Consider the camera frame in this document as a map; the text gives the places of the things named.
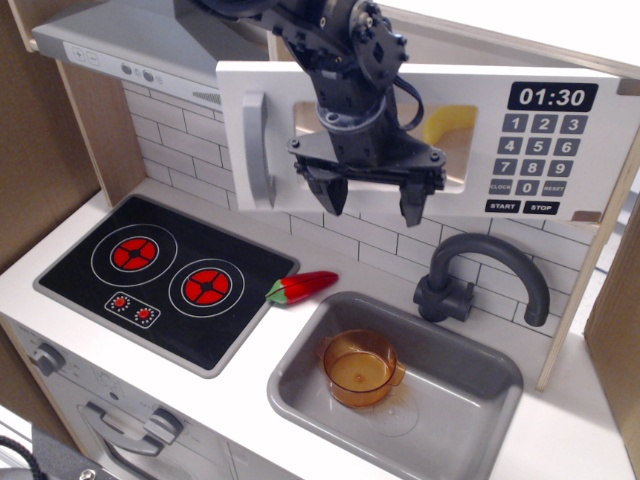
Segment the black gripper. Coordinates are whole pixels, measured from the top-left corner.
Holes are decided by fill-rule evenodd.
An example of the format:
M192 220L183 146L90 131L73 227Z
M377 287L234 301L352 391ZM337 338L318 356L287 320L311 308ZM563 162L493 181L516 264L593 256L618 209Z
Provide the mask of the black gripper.
M290 139L287 150L324 209L342 214L351 180L395 185L406 226L419 225L428 194L444 188L444 152L412 137L386 113L318 117L321 128Z

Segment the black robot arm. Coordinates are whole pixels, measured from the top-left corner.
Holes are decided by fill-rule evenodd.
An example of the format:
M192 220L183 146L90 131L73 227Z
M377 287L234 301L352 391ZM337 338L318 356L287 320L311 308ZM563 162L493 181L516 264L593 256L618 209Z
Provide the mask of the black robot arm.
M341 215L351 180L396 185L408 226L420 223L428 196L443 189L445 154L411 136L424 116L401 124L395 91L418 91L398 72L404 36L373 1L199 1L204 12L244 21L281 38L310 77L323 131L294 137L287 150L324 209Z

